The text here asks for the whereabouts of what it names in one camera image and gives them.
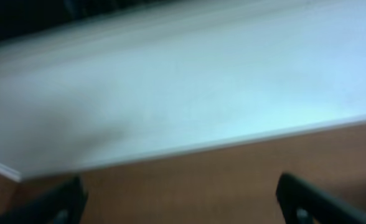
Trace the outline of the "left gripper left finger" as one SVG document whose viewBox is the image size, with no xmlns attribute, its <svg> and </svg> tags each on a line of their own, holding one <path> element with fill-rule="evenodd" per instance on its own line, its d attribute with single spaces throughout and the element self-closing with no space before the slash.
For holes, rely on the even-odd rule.
<svg viewBox="0 0 366 224">
<path fill-rule="evenodd" d="M 88 192 L 79 176 L 62 183 L 35 200 L 0 215 L 0 224 L 79 224 Z"/>
</svg>

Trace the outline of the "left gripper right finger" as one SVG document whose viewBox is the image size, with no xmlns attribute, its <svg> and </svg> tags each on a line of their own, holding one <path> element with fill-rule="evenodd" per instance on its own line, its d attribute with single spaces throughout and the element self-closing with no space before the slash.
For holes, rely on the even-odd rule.
<svg viewBox="0 0 366 224">
<path fill-rule="evenodd" d="M 366 224 L 366 212 L 290 173 L 280 175 L 276 199 L 288 224 Z"/>
</svg>

